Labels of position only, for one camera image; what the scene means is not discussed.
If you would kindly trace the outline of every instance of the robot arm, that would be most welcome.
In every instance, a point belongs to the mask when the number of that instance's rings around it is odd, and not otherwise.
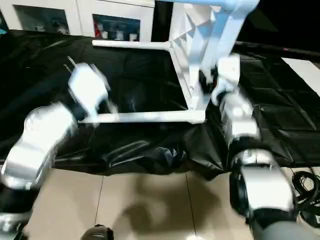
[[[256,240],[317,239],[296,224],[291,184],[262,143],[253,107],[237,87],[239,64],[237,55],[218,62],[211,94],[213,104],[219,107],[228,145],[230,204],[245,217]]]
[[[107,99],[106,80],[95,67],[77,64],[64,102],[33,110],[24,121],[22,136],[1,169],[0,239],[20,239],[33,204],[59,147],[78,128],[78,121],[97,115]]]

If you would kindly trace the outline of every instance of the white cabinet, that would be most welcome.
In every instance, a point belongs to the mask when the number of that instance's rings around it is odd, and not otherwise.
[[[82,35],[77,0],[0,0],[9,29]]]
[[[84,36],[150,42],[154,0],[77,0]]]
[[[0,0],[9,29],[150,42],[155,0]]]

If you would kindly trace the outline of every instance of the black cable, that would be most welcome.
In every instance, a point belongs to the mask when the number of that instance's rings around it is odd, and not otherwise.
[[[305,186],[305,181],[307,179],[310,179],[313,182],[313,188],[308,189]],[[320,186],[320,176],[316,175],[314,172],[298,171],[292,176],[292,184],[299,193],[296,209],[298,211],[307,211],[315,215],[320,215],[320,194],[317,189],[317,186]]]

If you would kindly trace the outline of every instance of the black tablecloth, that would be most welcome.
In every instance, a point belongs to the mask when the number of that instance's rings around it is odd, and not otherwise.
[[[93,47],[90,37],[10,31],[0,37],[0,163],[20,137],[26,115],[67,89],[70,73],[64,65],[72,68],[67,56],[105,74],[121,113],[187,108],[168,52]],[[242,52],[240,69],[240,88],[278,163],[305,166],[298,146],[320,165],[319,96],[279,56]],[[229,166],[218,109],[210,104],[206,118],[198,125],[83,124],[59,151],[55,167],[102,175],[191,170],[212,179]]]

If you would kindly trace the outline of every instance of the beige floor tile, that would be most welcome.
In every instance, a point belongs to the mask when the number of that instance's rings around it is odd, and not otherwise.
[[[103,177],[53,169],[35,202],[29,240],[79,240],[95,224]]]
[[[105,176],[96,223],[119,240],[186,240],[194,235],[186,175]]]
[[[245,219],[230,206],[229,173],[204,181],[187,173],[197,236],[205,240],[252,240]]]

